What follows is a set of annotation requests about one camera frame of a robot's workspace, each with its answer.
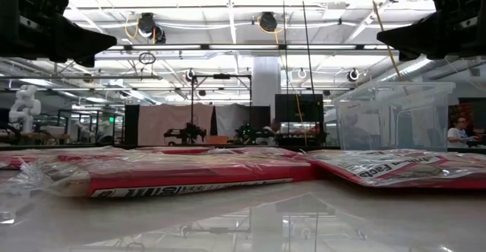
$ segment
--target black panel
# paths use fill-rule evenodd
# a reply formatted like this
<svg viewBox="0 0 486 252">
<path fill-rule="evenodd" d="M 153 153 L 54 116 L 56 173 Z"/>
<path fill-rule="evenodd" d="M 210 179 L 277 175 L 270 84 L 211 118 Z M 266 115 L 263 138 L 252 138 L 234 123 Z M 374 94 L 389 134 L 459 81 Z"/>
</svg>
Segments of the black panel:
<svg viewBox="0 0 486 252">
<path fill-rule="evenodd" d="M 140 105 L 125 106 L 125 144 L 138 145 L 138 115 Z"/>
<path fill-rule="evenodd" d="M 251 107 L 251 126 L 261 129 L 270 126 L 270 107 L 269 106 L 252 106 Z"/>
<path fill-rule="evenodd" d="M 298 113 L 296 95 L 275 95 L 275 117 L 278 122 L 322 122 L 323 121 L 323 97 L 318 95 L 297 95 L 302 114 L 302 120 Z"/>
</svg>

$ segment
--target workshop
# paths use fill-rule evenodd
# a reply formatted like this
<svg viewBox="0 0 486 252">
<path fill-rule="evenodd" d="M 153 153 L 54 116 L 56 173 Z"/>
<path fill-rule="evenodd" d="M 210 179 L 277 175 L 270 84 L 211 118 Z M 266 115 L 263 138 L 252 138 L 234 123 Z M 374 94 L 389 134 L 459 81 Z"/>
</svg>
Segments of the workshop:
<svg viewBox="0 0 486 252">
<path fill-rule="evenodd" d="M 481 13 L 0 0 L 0 251 L 482 252 Z"/>
</svg>

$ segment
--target yellow cable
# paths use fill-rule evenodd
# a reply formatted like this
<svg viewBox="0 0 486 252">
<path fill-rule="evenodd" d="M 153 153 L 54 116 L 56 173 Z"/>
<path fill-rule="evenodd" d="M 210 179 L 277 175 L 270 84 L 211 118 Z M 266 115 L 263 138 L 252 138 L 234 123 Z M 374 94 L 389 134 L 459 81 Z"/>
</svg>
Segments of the yellow cable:
<svg viewBox="0 0 486 252">
<path fill-rule="evenodd" d="M 377 3 L 374 2 L 374 0 L 371 1 L 373 2 L 373 10 L 374 13 L 377 15 L 377 19 L 378 19 L 378 23 L 380 24 L 381 31 L 385 31 L 385 29 L 383 28 L 383 23 L 381 22 L 380 13 L 378 13 Z M 387 46 L 387 49 L 388 49 L 388 55 L 390 56 L 390 59 L 393 63 L 393 67 L 395 68 L 396 76 L 400 81 L 404 81 L 402 75 L 400 75 L 400 72 L 398 71 L 398 66 L 396 65 L 395 58 L 393 57 L 392 54 L 392 49 L 389 46 Z"/>
<path fill-rule="evenodd" d="M 135 34 L 132 36 L 130 33 L 128 33 L 128 26 L 127 26 L 128 25 L 128 16 L 127 16 L 127 21 L 125 22 L 125 33 L 131 39 L 134 39 L 138 34 L 138 21 L 140 21 L 140 18 L 137 19 L 137 26 L 135 27 Z"/>
<path fill-rule="evenodd" d="M 277 36 L 277 33 L 272 33 L 275 35 L 275 41 L 276 41 L 276 44 L 279 44 L 279 37 Z M 283 59 L 282 59 L 282 56 L 279 55 L 280 57 L 280 60 L 282 61 L 282 65 L 283 65 Z M 287 80 L 289 80 L 289 73 L 287 72 L 286 70 L 286 76 L 287 76 Z M 302 124 L 302 127 L 304 127 L 304 142 L 305 142 L 305 146 L 307 146 L 307 132 L 305 130 L 305 126 L 304 126 L 304 120 L 302 119 L 302 113 L 301 113 L 301 104 L 300 102 L 298 101 L 298 94 L 297 92 L 295 92 L 294 90 L 294 93 L 295 93 L 295 99 L 297 100 L 297 110 L 298 110 L 298 116 L 300 117 L 301 119 L 301 124 Z"/>
</svg>

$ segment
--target metal frame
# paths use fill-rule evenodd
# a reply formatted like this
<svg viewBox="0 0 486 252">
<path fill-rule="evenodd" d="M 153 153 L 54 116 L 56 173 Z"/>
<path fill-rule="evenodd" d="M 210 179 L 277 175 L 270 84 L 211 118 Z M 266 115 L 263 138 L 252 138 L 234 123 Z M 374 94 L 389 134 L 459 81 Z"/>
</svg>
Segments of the metal frame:
<svg viewBox="0 0 486 252">
<path fill-rule="evenodd" d="M 98 126 L 99 126 L 99 116 L 100 116 L 100 112 L 102 113 L 102 115 L 108 115 L 110 117 L 113 117 L 114 118 L 114 121 L 113 121 L 113 130 L 112 130 L 112 137 L 113 137 L 113 143 L 112 145 L 115 145 L 115 128 L 116 128 L 116 118 L 117 117 L 120 117 L 122 118 L 122 127 L 121 127 L 121 138 L 122 140 L 124 140 L 124 137 L 123 137 L 123 128 L 125 126 L 125 116 L 124 115 L 120 115 L 120 114 L 117 114 L 116 112 L 104 112 L 104 111 L 100 111 L 99 109 L 82 109 L 82 110 L 73 110 L 73 109 L 59 109 L 58 110 L 58 123 L 57 125 L 60 126 L 61 125 L 61 113 L 63 112 L 67 112 L 67 113 L 71 113 L 71 114 L 75 114 L 75 115 L 79 115 L 79 119 L 78 120 L 81 120 L 81 116 L 82 115 L 86 115 L 84 114 L 83 112 L 96 112 L 96 125 L 95 125 L 95 141 L 93 143 L 96 143 L 96 136 L 98 134 Z M 93 117 L 94 115 L 89 115 L 90 116 L 90 130 L 91 130 L 91 127 L 93 126 Z M 69 119 L 67 117 L 65 117 L 67 119 L 67 122 L 66 122 L 66 128 L 65 128 L 65 134 L 67 134 L 68 132 L 68 124 L 69 124 Z M 78 128 L 77 129 L 77 141 L 79 141 L 80 139 L 80 129 Z"/>
<path fill-rule="evenodd" d="M 196 80 L 198 77 L 203 78 L 203 80 L 199 81 L 197 86 L 194 88 L 194 80 Z M 244 87 L 250 92 L 250 99 L 241 99 L 242 101 L 248 101 L 250 100 L 250 126 L 251 126 L 251 107 L 252 107 L 252 83 L 251 83 L 251 74 L 194 74 L 192 79 L 191 79 L 191 124 L 194 123 L 194 91 L 202 84 L 207 78 L 213 78 L 213 79 L 230 79 L 232 77 L 236 77 L 240 81 L 241 84 L 243 84 Z M 247 79 L 250 80 L 250 86 L 247 87 L 244 82 L 241 81 L 240 77 L 246 77 Z"/>
</svg>

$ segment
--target white robot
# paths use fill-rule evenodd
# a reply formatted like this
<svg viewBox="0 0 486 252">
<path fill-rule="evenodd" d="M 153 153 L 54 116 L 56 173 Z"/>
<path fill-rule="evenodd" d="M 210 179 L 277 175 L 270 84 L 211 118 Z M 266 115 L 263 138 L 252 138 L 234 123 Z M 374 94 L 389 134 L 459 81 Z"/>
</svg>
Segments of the white robot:
<svg viewBox="0 0 486 252">
<path fill-rule="evenodd" d="M 23 85 L 21 90 L 15 93 L 15 103 L 8 113 L 10 122 L 17 121 L 19 118 L 23 120 L 22 134 L 32 132 L 33 115 L 40 114 L 40 101 L 34 98 L 36 91 L 37 87 L 34 85 Z M 24 107 L 22 112 L 18 112 L 17 110 L 22 107 Z"/>
<path fill-rule="evenodd" d="M 74 125 L 76 125 L 80 129 L 80 132 L 83 135 L 86 135 L 88 137 L 95 137 L 98 140 L 102 136 L 104 136 L 104 133 L 109 126 L 109 122 L 102 121 L 98 124 L 98 134 L 95 134 L 94 131 L 91 131 L 87 126 L 82 125 L 79 121 L 76 121 Z"/>
</svg>

